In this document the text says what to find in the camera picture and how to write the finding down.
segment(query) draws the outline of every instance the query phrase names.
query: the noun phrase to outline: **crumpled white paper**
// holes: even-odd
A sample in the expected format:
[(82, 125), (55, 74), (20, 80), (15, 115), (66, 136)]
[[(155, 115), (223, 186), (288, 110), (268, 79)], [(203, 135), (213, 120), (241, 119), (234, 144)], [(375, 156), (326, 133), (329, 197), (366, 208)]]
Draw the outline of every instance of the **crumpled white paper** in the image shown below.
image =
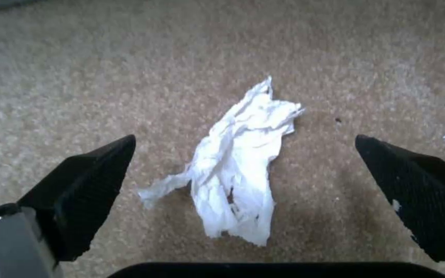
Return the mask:
[(205, 233), (228, 231), (256, 245), (270, 236), (274, 200), (267, 166), (279, 155), (281, 137), (294, 132), (299, 103), (272, 99), (272, 78), (255, 85), (198, 144), (184, 172), (155, 181), (138, 195), (146, 207), (191, 181), (191, 196)]

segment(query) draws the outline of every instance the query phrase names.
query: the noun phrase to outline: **beige carpet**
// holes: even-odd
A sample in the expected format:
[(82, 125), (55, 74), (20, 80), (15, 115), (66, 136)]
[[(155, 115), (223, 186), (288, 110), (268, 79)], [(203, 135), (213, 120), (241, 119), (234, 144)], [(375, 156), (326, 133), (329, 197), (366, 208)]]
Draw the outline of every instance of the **beige carpet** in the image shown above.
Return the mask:
[[(145, 211), (267, 75), (307, 112), (270, 169), (265, 248), (205, 237), (188, 190)], [(0, 204), (65, 157), (133, 133), (122, 192), (67, 277), (146, 261), (403, 261), (437, 269), (353, 147), (358, 133), (445, 159), (445, 2), (48, 0), (0, 11)]]

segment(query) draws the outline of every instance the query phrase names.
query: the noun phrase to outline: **textured black surface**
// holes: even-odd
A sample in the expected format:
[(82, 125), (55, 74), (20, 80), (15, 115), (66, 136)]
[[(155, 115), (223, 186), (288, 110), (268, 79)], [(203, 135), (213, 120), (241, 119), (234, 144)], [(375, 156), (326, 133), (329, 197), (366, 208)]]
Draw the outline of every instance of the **textured black surface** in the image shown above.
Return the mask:
[(135, 264), (109, 278), (129, 277), (401, 277), (444, 278), (441, 273), (407, 263), (295, 263), (295, 264)]
[(89, 249), (120, 192), (135, 144), (129, 135), (69, 157), (18, 201), (36, 210), (58, 260), (75, 260)]
[(356, 148), (413, 239), (435, 261), (445, 261), (445, 162), (372, 137), (358, 136)]

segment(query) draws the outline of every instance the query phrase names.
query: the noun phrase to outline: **paper towel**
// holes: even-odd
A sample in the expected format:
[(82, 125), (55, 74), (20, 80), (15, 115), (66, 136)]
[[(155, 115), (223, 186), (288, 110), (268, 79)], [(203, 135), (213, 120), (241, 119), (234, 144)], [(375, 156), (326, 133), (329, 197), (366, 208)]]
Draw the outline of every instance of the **paper towel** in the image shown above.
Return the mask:
[(256, 245), (270, 236), (274, 200), (267, 167), (281, 137), (294, 132), (299, 103), (272, 99), (272, 78), (255, 85), (200, 141), (185, 171), (138, 192), (146, 207), (191, 181), (191, 196), (205, 233), (228, 231)]

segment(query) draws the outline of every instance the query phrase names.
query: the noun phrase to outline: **crumpled tissue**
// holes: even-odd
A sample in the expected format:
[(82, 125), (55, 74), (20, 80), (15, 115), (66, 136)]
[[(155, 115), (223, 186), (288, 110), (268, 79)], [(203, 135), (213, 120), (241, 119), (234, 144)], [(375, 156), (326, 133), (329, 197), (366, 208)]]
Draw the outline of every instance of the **crumpled tissue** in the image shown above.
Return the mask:
[(205, 233), (227, 231), (256, 245), (270, 236), (274, 200), (267, 167), (279, 155), (281, 137), (294, 132), (299, 103), (272, 99), (272, 78), (255, 85), (198, 144), (185, 171), (138, 192), (149, 208), (191, 181), (191, 196)]

